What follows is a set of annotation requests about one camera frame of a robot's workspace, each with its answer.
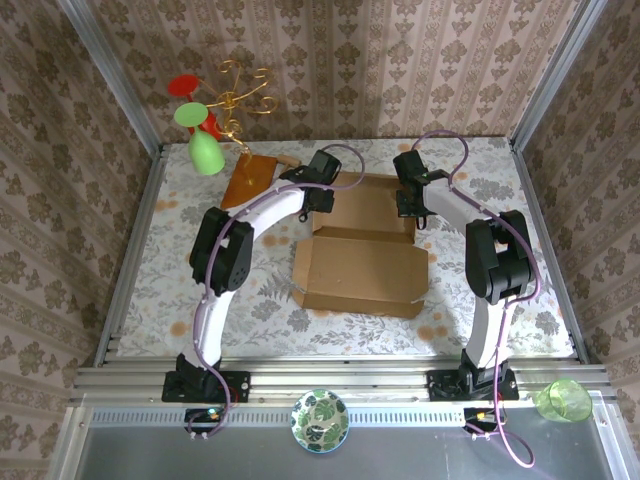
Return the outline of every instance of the cardboard box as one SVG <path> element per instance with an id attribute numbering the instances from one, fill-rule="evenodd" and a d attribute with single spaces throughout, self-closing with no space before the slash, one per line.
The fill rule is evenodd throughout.
<path id="1" fill-rule="evenodd" d="M 337 185 L 358 177 L 341 173 Z M 333 211 L 313 214 L 313 238 L 296 246 L 294 300 L 303 308 L 415 318 L 429 289 L 426 250 L 413 246 L 415 220 L 398 218 L 388 175 L 366 175 L 335 192 Z"/>

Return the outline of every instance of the gold metal stand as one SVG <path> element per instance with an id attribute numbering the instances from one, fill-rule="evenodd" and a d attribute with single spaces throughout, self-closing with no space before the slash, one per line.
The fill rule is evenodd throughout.
<path id="1" fill-rule="evenodd" d="M 249 108 L 244 105 L 246 99 L 251 95 L 257 94 L 260 90 L 266 87 L 271 80 L 271 69 L 259 68 L 253 74 L 252 77 L 261 81 L 260 85 L 245 92 L 238 93 L 238 81 L 240 80 L 240 74 L 244 70 L 242 65 L 235 60 L 226 60 L 218 66 L 218 70 L 221 73 L 232 75 L 232 70 L 236 70 L 236 76 L 233 81 L 233 87 L 231 90 L 219 93 L 215 88 L 209 85 L 204 80 L 200 79 L 200 83 L 203 87 L 209 90 L 216 96 L 215 103 L 207 105 L 207 108 L 220 108 L 223 111 L 222 125 L 220 125 L 220 133 L 229 137 L 237 144 L 241 145 L 244 149 L 244 153 L 248 155 L 248 159 L 245 166 L 251 161 L 253 156 L 249 146 L 240 140 L 239 136 L 242 134 L 242 126 L 240 122 L 233 117 L 233 111 L 237 108 L 247 113 L 267 115 L 273 113 L 278 107 L 278 100 L 271 96 L 264 96 L 260 98 L 260 106 L 257 109 Z"/>

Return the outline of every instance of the aluminum frame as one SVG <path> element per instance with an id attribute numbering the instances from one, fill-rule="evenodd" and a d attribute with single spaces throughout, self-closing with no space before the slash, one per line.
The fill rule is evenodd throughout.
<path id="1" fill-rule="evenodd" d="M 127 250 L 122 261 L 122 268 L 120 269 L 118 281 L 113 291 L 104 329 L 94 357 L 94 367 L 100 366 L 104 361 L 112 334 L 120 331 L 127 311 L 129 310 L 135 279 L 138 275 L 140 263 L 142 262 L 147 233 L 151 225 L 151 218 L 153 217 L 158 193 L 160 193 L 160 185 L 164 178 L 164 171 L 167 166 L 170 150 L 170 148 L 167 148 L 159 153 L 158 158 L 151 165 L 147 184 L 144 187 L 144 193 L 140 200 L 138 213 L 136 214 Z"/>
<path id="2" fill-rule="evenodd" d="M 544 112 L 558 92 L 562 81 L 567 76 L 571 65 L 606 5 L 607 0 L 583 0 L 578 5 L 576 13 L 569 22 L 567 32 L 558 44 L 527 108 L 513 131 L 511 138 L 517 150 L 524 150 L 527 142 L 531 139 Z"/>
<path id="3" fill-rule="evenodd" d="M 160 137 L 142 107 L 135 89 L 127 79 L 127 75 L 112 54 L 109 42 L 93 16 L 90 3 L 84 0 L 60 0 L 59 3 L 80 40 L 87 47 L 96 67 L 107 82 L 107 87 L 113 92 L 144 148 L 152 158 L 155 157 L 161 148 Z"/>
<path id="4" fill-rule="evenodd" d="M 458 364 L 455 358 L 379 357 L 357 360 L 353 357 L 349 360 L 330 357 L 236 358 L 225 360 L 221 368 L 244 369 L 252 373 L 250 401 L 236 407 L 248 412 L 281 412 L 285 407 L 290 408 L 299 395 L 320 384 L 343 397 L 350 408 L 363 412 L 398 408 L 429 411 L 426 371 L 455 368 Z M 174 359 L 168 357 L 120 357 L 105 363 L 102 368 L 80 369 L 48 478 L 74 478 L 95 412 L 118 408 L 142 416 L 144 412 L 152 414 L 168 408 L 205 406 L 160 401 L 164 372 L 172 369 L 173 362 Z M 515 358 L 510 359 L 510 364 L 516 374 L 521 400 L 505 402 L 507 408 L 531 408 L 534 395 L 558 378 L 578 380 L 594 397 L 594 418 L 614 478 L 638 478 L 637 459 L 615 403 L 615 390 L 603 365 L 583 365 L 576 359 L 541 358 Z M 490 405 L 490 401 L 442 402 L 443 408 L 452 410 L 460 406 Z M 148 423 L 157 426 L 157 421 Z"/>
<path id="5" fill-rule="evenodd" d="M 551 277 L 551 282 L 553 283 L 553 288 L 556 293 L 556 297 L 558 298 L 558 304 L 562 311 L 562 318 L 573 343 L 573 349 L 582 363 L 590 363 L 589 353 L 587 352 L 587 347 L 584 343 L 584 337 L 582 336 L 582 331 L 580 330 L 576 314 L 573 311 L 573 305 L 571 305 L 571 300 L 569 299 L 569 292 L 567 291 L 567 287 L 564 283 L 558 259 L 553 251 L 549 230 L 547 230 L 547 224 L 544 221 L 542 210 L 540 210 L 540 203 L 538 202 L 538 197 L 536 196 L 536 192 L 533 188 L 529 171 L 527 170 L 524 157 L 522 156 L 522 150 L 512 144 L 511 154 L 513 161 L 516 164 L 516 169 L 518 170 L 518 176 L 520 177 L 524 196 L 527 199 L 527 205 L 531 212 L 531 218 L 533 219 L 536 233 L 540 239 L 542 253 L 544 254 L 544 258 L 547 262 L 549 276 Z"/>

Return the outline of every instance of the table surface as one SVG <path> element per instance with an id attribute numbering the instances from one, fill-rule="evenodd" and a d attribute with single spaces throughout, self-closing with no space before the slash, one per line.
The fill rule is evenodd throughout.
<path id="1" fill-rule="evenodd" d="M 308 163 L 335 141 L 254 142 L 256 154 L 284 153 Z M 395 175 L 392 160 L 410 140 L 349 140 L 370 173 Z M 508 340 L 512 355 L 567 357 L 573 350 L 562 319 L 511 151 L 504 138 L 469 139 L 470 156 L 456 175 L 459 186 L 494 211 L 520 210 L 526 217 L 543 278 L 542 294 L 518 307 Z M 187 145 L 172 145 L 146 238 L 118 349 L 120 356 L 175 356 L 191 339 L 202 286 L 191 278 L 188 256 L 203 214 L 220 204 L 239 150 L 225 144 L 227 164 L 215 176 L 195 173 Z M 429 168 L 451 171 L 460 161 L 456 139 L 428 139 L 420 146 Z M 344 171 L 359 162 L 346 150 L 332 154 Z M 304 310 L 293 301 L 291 273 L 296 242 L 311 236 L 311 222 L 295 216 L 274 225 L 255 242 L 249 278 L 236 293 L 226 319 L 223 356 L 458 355 L 471 333 L 474 297 L 464 276 L 464 238 L 430 217 L 416 245 L 429 251 L 429 291 L 413 320 Z"/>

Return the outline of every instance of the green leaf pattern bowl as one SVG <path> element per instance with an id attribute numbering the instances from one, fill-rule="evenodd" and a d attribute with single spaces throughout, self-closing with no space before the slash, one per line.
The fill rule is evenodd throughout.
<path id="1" fill-rule="evenodd" d="M 349 433 L 349 413 L 333 392 L 317 388 L 302 395 L 291 411 L 291 431 L 302 448 L 329 453 L 342 445 Z"/>

